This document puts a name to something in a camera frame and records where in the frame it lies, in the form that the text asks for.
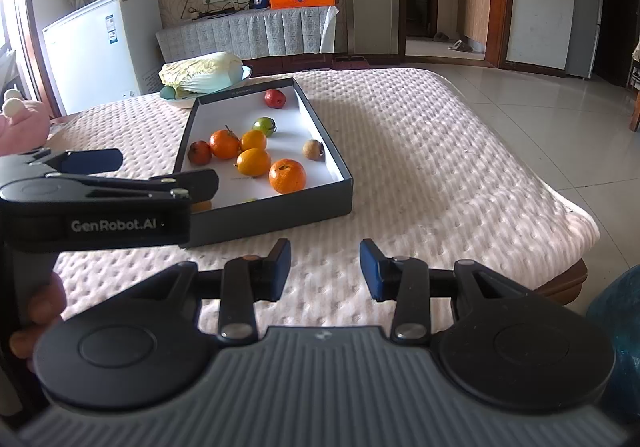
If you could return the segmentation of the person's left hand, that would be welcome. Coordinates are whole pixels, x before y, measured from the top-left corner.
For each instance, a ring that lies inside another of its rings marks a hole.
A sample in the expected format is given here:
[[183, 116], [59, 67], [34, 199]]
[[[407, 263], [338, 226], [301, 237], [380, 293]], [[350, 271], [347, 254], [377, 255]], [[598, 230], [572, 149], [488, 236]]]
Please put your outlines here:
[[24, 360], [30, 371], [34, 370], [32, 356], [38, 340], [49, 328], [62, 320], [66, 306], [67, 299], [62, 279], [58, 274], [52, 273], [48, 284], [42, 287], [28, 303], [29, 326], [12, 334], [10, 339], [13, 355]]

